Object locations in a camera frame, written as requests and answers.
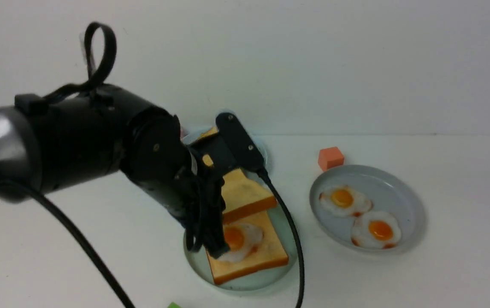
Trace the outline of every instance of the white backdrop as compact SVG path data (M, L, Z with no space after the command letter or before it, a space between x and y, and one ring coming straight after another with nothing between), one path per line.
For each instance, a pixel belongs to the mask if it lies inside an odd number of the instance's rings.
M0 105L83 80L92 20L109 81L189 127L227 107L263 134L490 134L487 0L0 1Z

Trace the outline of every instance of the toast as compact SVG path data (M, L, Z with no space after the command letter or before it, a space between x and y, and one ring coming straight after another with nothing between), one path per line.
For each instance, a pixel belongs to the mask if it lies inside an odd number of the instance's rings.
M263 239L251 250L249 255L237 263L218 261L207 254L215 285L220 285L257 271L283 267L289 263L289 257L266 211L243 218L236 224L252 224L260 227L263 231Z
M204 132L198 140L218 133L216 127ZM202 158L206 166L212 166L210 156ZM262 212L277 206L277 200L268 189L245 176L241 169L235 169L224 175L221 194L226 209L223 212L223 223L231 224L236 220Z

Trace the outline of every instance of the gray plate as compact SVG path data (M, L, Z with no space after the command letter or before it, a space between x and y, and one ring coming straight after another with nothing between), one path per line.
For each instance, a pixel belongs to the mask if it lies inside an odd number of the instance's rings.
M334 217L319 203L321 191L335 185L349 185L372 200L374 205L372 210L383 210L393 214L403 234L397 247L366 249L354 246L351 242L354 218ZM414 191L393 175L371 166L339 166L321 174L310 189L310 205L313 214L327 235L346 247L362 252L402 252L417 243L425 227L425 212Z
M263 271L258 271L256 273L243 276L241 278L234 279L232 281L226 282L221 285L215 285L213 282L213 276L210 272L210 265L207 259L205 248L201 248L198 253L190 253L186 249L186 238L184 238L183 249L184 254L190 267L194 272L202 279L204 282L216 287L220 290L225 290L230 293L240 294L259 291L262 290L281 278L283 278L288 271L292 268L296 262L296 245L294 244L294 239L292 238L292 232L288 221L285 218L285 214L280 206L277 208L269 209L268 216L276 230L277 236L279 237L281 244L283 245L286 254L289 256L289 263L284 267L276 267L274 269L266 269Z

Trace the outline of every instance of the white table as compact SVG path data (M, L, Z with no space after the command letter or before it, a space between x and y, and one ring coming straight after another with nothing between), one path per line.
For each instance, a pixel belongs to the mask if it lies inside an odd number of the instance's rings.
M306 261L305 308L490 307L490 136L263 136L272 179L294 215ZM427 232L403 255L365 257L317 226L308 191L320 148L386 170L425 204ZM50 195L81 228L137 307L294 307L298 267L270 292L236 298L200 281L183 230L114 175ZM79 246L39 205L0 205L0 308L119 308Z

